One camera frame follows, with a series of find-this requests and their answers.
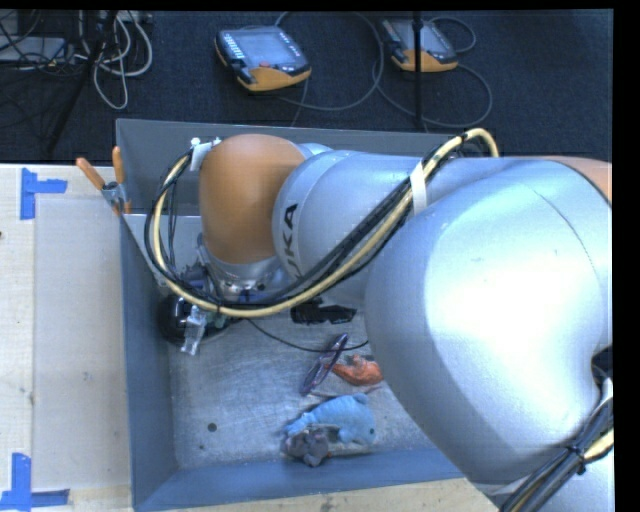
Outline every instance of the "plush toy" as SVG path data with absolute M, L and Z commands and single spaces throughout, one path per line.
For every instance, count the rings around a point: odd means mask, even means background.
M 288 437 L 283 443 L 283 451 L 291 457 L 302 459 L 311 467 L 318 466 L 325 457 L 331 457 L 329 440 L 321 429 L 304 429 Z
M 330 426 L 337 430 L 342 443 L 369 446 L 376 437 L 375 418 L 369 409 L 369 397 L 364 393 L 342 395 L 317 405 L 285 427 L 288 437 L 313 425 Z

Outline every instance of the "light blue stuffed toy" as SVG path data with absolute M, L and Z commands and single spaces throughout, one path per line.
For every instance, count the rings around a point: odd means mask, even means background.
M 324 425 L 336 428 L 342 443 L 371 445 L 376 437 L 376 425 L 368 404 L 369 397 L 364 393 L 332 398 L 303 413 L 285 427 L 285 433 L 290 437 L 312 425 Z

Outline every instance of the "black floor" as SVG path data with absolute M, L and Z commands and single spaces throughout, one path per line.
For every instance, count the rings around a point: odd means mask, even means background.
M 21 10 L 27 22 L 36 19 L 31 11 Z M 123 110 L 100 98 L 82 62 L 30 71 L 0 63 L 0 162 L 86 156 L 109 164 L 118 118 L 435 133 L 479 126 L 504 154 L 612 159 L 613 9 L 423 11 L 458 50 L 459 65 L 423 73 L 418 101 L 414 77 L 378 45 L 380 21 L 411 20 L 412 11 L 288 13 L 280 27 L 302 47 L 311 76 L 306 87 L 260 95 L 235 82 L 213 41 L 223 28 L 273 25 L 281 11 L 149 12 L 142 27 L 153 61 L 127 78 Z M 34 34 L 78 36 L 78 11 L 45 10 L 37 20 Z M 85 30 L 99 39 L 93 25 Z M 132 44 L 129 70 L 146 57 L 141 39 Z M 120 78 L 99 77 L 121 102 Z

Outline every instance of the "yellow handheld device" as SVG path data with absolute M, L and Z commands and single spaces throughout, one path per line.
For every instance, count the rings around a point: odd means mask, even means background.
M 384 39 L 391 52 L 391 61 L 403 71 L 415 71 L 414 34 L 408 20 L 383 20 Z M 458 65 L 458 55 L 451 43 L 431 23 L 420 31 L 420 66 L 422 72 L 448 71 Z
M 216 53 L 238 82 L 252 92 L 272 91 L 302 82 L 311 66 L 296 42 L 277 26 L 221 30 Z

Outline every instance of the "yellow cable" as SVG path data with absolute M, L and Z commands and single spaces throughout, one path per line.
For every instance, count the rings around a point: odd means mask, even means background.
M 605 453 L 613 446 L 613 427 L 607 431 L 602 437 L 599 437 L 585 452 L 584 458 L 589 462 L 593 458 L 597 458 Z
M 442 160 L 447 154 L 449 154 L 452 150 L 461 146 L 464 142 L 469 139 L 481 137 L 484 139 L 485 143 L 489 147 L 489 151 L 491 156 L 498 156 L 498 149 L 495 144 L 495 141 L 491 137 L 491 135 L 482 128 L 474 128 L 469 130 L 468 132 L 458 135 L 447 142 L 443 143 L 438 150 L 433 154 L 433 156 L 426 162 L 423 168 L 423 175 L 425 181 L 429 177 L 429 175 L 433 172 L 433 170 L 437 167 L 440 160 Z M 184 163 L 187 157 L 183 157 L 180 159 L 170 170 L 164 184 L 166 185 L 180 170 L 180 167 Z M 156 203 L 156 207 L 154 210 L 154 218 L 153 218 L 153 252 L 158 264 L 164 269 L 167 270 L 166 262 L 162 257 L 162 251 L 160 248 L 160 217 L 162 215 L 162 208 L 164 205 L 164 200 L 168 191 L 164 191 L 162 195 L 158 198 L 158 202 Z M 219 306 L 214 302 L 210 302 L 207 300 L 203 300 L 200 297 L 196 297 L 175 282 L 165 277 L 167 285 L 169 288 L 176 293 L 177 295 L 183 297 L 185 300 L 188 300 L 192 304 L 198 306 L 201 309 L 206 311 L 214 311 L 217 313 L 221 313 L 223 315 L 238 317 L 238 318 L 258 318 L 273 315 L 283 311 L 285 309 L 297 306 L 298 304 L 302 304 L 307 300 L 315 297 L 316 295 L 322 293 L 324 290 L 329 288 L 331 285 L 336 283 L 340 278 L 351 270 L 375 245 L 383 239 L 383 237 L 391 230 L 391 228 L 395 225 L 395 223 L 400 219 L 404 210 L 409 207 L 411 204 L 411 200 L 413 198 L 413 193 L 411 189 L 407 190 L 407 192 L 402 196 L 398 204 L 394 207 L 394 209 L 389 213 L 387 218 L 382 222 L 380 228 L 362 245 L 362 247 L 353 255 L 349 260 L 344 263 L 341 267 L 339 267 L 334 273 L 327 276 L 324 280 L 312 286 L 308 290 L 292 297 L 290 299 L 284 300 L 272 306 L 267 306 L 264 308 L 256 308 L 256 309 L 235 309 L 228 306 Z

